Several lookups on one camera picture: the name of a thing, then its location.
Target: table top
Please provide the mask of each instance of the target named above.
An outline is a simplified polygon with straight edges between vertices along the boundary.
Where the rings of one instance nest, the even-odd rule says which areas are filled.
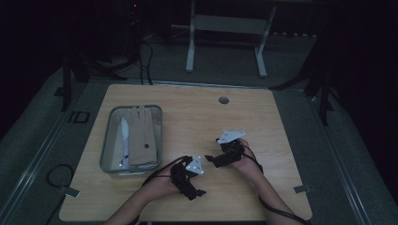
[[[227,97],[228,104],[221,104]],[[215,139],[224,130],[244,130],[264,174],[283,200],[300,217],[312,211],[287,140],[273,95],[268,90],[201,86],[113,84],[72,179],[78,198],[67,196],[60,218],[65,221],[107,219],[144,182],[145,176],[117,178],[100,168],[100,153],[110,111],[117,106],[156,104],[163,111],[163,156],[160,167],[181,156],[218,156]],[[254,188],[232,167],[215,168],[202,160],[205,174],[191,179],[207,194],[189,201],[182,194],[151,202],[142,221],[254,221],[265,220],[265,209]]]

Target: person's right hand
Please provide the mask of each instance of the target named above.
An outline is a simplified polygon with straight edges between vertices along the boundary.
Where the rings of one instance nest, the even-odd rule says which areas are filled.
[[[253,151],[249,147],[249,143],[244,139],[238,139],[245,149],[244,154],[255,159]],[[239,172],[241,172],[249,181],[255,183],[259,179],[264,178],[263,173],[260,171],[258,165],[253,162],[250,158],[242,156],[240,161],[236,161],[231,164]]]

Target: gray floor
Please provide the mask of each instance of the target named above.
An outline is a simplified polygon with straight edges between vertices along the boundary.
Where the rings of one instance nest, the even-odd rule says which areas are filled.
[[[268,88],[296,76],[315,42],[315,38],[271,36],[263,53],[268,77],[262,79],[258,77],[251,47],[208,43],[201,38],[196,46],[194,71],[188,74],[185,72],[186,37],[178,36],[168,44],[159,43],[156,36],[147,40],[153,48],[150,75],[155,84],[200,83],[257,88]],[[149,48],[143,46],[144,63],[148,62],[149,53]],[[119,71],[119,74],[129,77],[124,83],[139,82],[138,66]],[[54,97],[54,91],[62,84],[61,75],[59,70],[43,85],[0,142],[0,203],[2,207],[7,205],[15,209],[9,211],[8,224],[46,224],[49,218],[49,224],[100,224],[99,221],[61,221],[56,207],[62,195],[56,187],[49,186],[46,175],[59,164],[77,166],[105,91],[115,81],[93,77],[89,83],[74,83],[73,102],[68,111],[60,112],[62,99]],[[349,116],[331,98],[334,111],[328,112],[329,126],[322,126],[317,117],[317,103],[302,93],[306,82],[274,94],[303,184],[312,189],[307,194],[313,210],[312,224],[398,224],[397,205]],[[90,113],[88,122],[69,123],[72,111]],[[7,202],[8,197],[16,196],[12,191],[36,153],[46,150],[48,155],[38,155],[42,156],[42,164],[38,165],[37,174],[32,175],[35,179],[29,181],[32,186],[24,189],[17,204]],[[65,184],[70,177],[67,171],[60,169],[52,179]]]

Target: desk in background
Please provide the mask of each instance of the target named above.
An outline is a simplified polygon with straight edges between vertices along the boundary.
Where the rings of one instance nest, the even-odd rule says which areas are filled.
[[[229,98],[221,104],[219,97]],[[71,182],[79,198],[67,196],[60,211],[65,221],[108,218],[144,182],[145,177],[113,178],[100,169],[100,152],[109,112],[121,105],[157,104],[163,110],[161,167],[181,156],[217,156],[215,139],[224,130],[245,130],[265,176],[292,210],[312,216],[296,162],[284,132],[273,95],[268,90],[189,86],[111,85],[99,109],[82,158]],[[174,194],[150,203],[142,221],[254,221],[265,220],[265,209],[253,187],[231,167],[215,168],[202,161],[204,175],[191,182],[207,194],[188,201]]]

